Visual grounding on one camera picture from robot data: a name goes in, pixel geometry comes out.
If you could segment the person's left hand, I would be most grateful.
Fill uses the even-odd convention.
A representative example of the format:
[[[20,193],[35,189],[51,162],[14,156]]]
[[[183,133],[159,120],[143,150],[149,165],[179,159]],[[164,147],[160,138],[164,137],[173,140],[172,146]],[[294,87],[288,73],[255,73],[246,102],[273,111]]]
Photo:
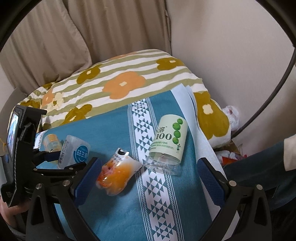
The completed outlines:
[[[25,202],[8,207],[8,205],[3,201],[1,197],[1,216],[3,217],[4,221],[11,226],[12,228],[17,228],[17,221],[16,216],[18,214],[24,213],[29,209],[30,200],[26,200]]]

